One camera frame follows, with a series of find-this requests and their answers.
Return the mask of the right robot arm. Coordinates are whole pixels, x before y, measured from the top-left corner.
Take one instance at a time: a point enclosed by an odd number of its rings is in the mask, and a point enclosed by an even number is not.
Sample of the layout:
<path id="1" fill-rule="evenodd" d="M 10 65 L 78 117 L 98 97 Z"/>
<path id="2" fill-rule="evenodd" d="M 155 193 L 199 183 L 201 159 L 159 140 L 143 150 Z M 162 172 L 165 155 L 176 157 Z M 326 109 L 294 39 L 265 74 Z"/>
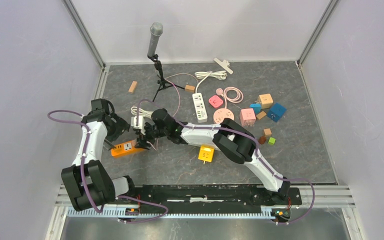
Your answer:
<path id="1" fill-rule="evenodd" d="M 282 204 L 289 198 L 291 184 L 287 178 L 269 164 L 255 137 L 236 121 L 226 118 L 216 124 L 193 124 L 176 120 L 164 108 L 155 110 L 151 120 L 153 124 L 140 115 L 131 118 L 131 127 L 137 134 L 136 148 L 148 149 L 160 138 L 177 145 L 213 147 L 230 161 L 250 169 L 273 203 Z"/>

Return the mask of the blue cube adapter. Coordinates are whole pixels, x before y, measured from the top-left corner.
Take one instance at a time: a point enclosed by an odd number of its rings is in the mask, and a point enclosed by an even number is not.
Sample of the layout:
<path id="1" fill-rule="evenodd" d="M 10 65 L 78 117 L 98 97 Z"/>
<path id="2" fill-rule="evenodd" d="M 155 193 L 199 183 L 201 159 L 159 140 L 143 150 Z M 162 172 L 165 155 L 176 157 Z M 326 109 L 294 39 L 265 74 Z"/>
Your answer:
<path id="1" fill-rule="evenodd" d="M 276 102 L 272 105 L 272 107 L 267 112 L 267 117 L 277 123 L 285 114 L 286 108 L 282 106 L 280 103 Z"/>

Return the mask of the orange power strip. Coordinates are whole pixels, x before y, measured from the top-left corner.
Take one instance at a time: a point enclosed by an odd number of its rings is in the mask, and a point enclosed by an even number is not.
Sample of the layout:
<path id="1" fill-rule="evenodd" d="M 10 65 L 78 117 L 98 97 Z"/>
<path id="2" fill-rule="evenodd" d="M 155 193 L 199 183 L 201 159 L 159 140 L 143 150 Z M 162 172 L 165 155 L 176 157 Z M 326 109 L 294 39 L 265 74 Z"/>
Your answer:
<path id="1" fill-rule="evenodd" d="M 117 144 L 110 150 L 111 156 L 113 158 L 120 158 L 136 153 L 143 152 L 144 148 L 136 148 L 136 140 L 126 141 L 120 144 Z"/>

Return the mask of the beige dragon cube adapter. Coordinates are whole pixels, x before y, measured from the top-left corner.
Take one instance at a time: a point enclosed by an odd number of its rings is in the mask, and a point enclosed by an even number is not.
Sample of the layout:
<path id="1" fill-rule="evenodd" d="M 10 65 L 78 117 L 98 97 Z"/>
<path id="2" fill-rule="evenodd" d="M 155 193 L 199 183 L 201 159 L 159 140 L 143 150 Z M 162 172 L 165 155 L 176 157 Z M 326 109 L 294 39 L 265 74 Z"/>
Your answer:
<path id="1" fill-rule="evenodd" d="M 274 104 L 274 100 L 270 93 L 265 93 L 258 96 L 258 103 L 261 104 L 262 109 L 269 109 Z"/>

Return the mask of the light blue adapter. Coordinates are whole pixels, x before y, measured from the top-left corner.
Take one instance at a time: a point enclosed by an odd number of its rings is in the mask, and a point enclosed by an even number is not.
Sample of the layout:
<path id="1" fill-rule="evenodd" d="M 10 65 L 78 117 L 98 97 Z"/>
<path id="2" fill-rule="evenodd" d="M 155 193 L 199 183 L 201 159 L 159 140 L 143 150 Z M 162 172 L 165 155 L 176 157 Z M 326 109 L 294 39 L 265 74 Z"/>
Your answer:
<path id="1" fill-rule="evenodd" d="M 254 111 L 255 115 L 258 115 L 262 111 L 262 105 L 260 103 L 252 103 L 249 105 L 249 108 Z"/>

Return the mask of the yellow cube adapter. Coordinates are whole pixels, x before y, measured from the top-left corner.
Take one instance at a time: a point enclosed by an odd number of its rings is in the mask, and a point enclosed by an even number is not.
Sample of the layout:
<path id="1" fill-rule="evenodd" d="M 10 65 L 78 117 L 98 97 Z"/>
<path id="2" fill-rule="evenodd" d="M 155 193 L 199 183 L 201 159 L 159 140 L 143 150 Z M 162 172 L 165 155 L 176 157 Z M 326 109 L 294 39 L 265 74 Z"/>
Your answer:
<path id="1" fill-rule="evenodd" d="M 209 145 L 202 145 L 199 149 L 198 159 L 205 163 L 211 163 L 213 160 L 215 148 Z"/>

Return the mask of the round pink socket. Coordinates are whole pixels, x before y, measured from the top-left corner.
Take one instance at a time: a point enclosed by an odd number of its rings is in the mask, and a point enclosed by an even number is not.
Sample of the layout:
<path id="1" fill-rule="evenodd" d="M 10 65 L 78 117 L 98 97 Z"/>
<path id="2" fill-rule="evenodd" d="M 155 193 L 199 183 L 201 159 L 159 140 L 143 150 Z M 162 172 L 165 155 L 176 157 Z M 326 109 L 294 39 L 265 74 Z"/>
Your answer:
<path id="1" fill-rule="evenodd" d="M 215 124 L 220 124 L 224 121 L 224 119 L 235 119 L 235 115 L 228 108 L 219 108 L 213 114 L 213 122 Z"/>

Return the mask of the short white power strip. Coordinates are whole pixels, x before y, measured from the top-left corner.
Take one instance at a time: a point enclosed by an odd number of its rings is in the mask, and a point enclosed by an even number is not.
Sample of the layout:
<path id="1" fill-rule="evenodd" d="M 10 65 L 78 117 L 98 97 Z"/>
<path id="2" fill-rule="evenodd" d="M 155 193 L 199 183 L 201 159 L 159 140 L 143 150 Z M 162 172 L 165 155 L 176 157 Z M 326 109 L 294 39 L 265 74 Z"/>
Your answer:
<path id="1" fill-rule="evenodd" d="M 200 92 L 192 94 L 193 106 L 198 123 L 206 123 L 208 121 L 208 114 L 205 107 L 203 96 Z"/>

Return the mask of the pink cube adapter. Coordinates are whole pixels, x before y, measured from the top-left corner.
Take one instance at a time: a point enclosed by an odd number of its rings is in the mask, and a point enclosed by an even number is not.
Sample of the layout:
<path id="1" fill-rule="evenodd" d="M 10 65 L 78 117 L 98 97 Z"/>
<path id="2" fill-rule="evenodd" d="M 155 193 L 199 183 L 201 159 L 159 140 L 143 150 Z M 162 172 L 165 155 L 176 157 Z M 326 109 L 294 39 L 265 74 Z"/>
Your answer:
<path id="1" fill-rule="evenodd" d="M 241 109 L 239 119 L 242 126 L 253 126 L 256 122 L 254 110 L 252 108 Z"/>

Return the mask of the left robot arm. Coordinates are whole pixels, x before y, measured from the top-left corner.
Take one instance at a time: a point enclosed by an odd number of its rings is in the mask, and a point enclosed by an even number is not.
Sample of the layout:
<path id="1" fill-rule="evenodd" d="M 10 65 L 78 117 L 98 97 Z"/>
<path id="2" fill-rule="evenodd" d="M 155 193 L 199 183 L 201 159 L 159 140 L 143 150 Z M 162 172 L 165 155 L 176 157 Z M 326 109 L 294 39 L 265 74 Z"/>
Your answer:
<path id="1" fill-rule="evenodd" d="M 76 211 L 94 209 L 101 213 L 103 206 L 116 198 L 114 183 L 101 163 L 104 144 L 111 144 L 131 126 L 103 98 L 91 101 L 91 111 L 80 125 L 79 150 L 71 166 L 61 171 L 61 179 Z"/>

